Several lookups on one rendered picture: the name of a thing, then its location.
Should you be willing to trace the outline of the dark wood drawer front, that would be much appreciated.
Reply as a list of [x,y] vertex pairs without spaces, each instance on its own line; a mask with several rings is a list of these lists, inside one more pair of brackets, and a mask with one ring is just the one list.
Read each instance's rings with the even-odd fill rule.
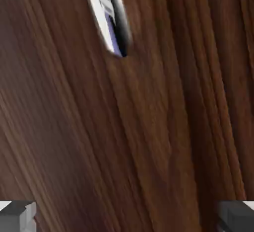
[[217,232],[254,201],[254,0],[0,0],[0,201],[37,232]]

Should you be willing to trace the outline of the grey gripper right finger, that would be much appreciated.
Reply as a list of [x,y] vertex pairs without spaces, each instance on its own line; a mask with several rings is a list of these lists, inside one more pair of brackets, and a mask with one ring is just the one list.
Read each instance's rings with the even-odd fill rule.
[[254,232],[254,201],[221,201],[217,232]]

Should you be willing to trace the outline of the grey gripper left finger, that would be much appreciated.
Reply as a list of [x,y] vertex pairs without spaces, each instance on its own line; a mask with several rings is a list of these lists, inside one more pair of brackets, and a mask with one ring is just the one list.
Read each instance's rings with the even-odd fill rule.
[[35,201],[0,201],[0,232],[37,232]]

